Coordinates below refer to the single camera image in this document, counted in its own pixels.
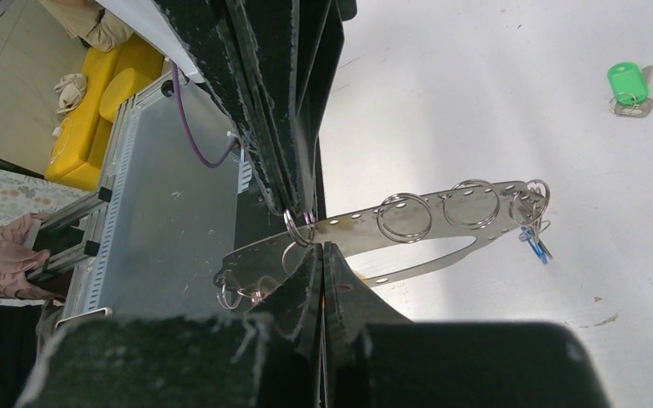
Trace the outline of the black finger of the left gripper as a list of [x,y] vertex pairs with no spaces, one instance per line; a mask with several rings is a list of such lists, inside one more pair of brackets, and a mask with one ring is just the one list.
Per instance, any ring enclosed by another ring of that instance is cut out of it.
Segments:
[[298,174],[297,1],[158,1],[236,127],[270,210],[304,212]]
[[315,199],[316,139],[344,45],[338,1],[297,1],[290,60],[287,113],[289,129],[281,136],[288,198],[285,208],[300,216]]

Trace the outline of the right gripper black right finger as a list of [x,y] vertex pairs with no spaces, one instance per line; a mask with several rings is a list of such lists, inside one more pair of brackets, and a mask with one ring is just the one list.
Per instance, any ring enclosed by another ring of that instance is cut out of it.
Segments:
[[412,322],[323,247],[338,407],[607,407],[587,350],[548,322]]

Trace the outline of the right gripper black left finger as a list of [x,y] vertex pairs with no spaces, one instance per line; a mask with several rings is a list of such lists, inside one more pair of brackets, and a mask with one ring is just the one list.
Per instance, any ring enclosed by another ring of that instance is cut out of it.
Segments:
[[113,316],[57,330],[19,407],[308,407],[314,403],[301,338],[315,303],[321,245],[245,314]]

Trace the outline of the blue tagged key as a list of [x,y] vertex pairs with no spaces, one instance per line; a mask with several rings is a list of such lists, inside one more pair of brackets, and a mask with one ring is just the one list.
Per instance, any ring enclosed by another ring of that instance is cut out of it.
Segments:
[[549,261],[553,256],[541,241],[537,229],[532,226],[523,226],[520,230],[520,240],[526,242],[530,246],[531,250],[543,265],[549,264]]

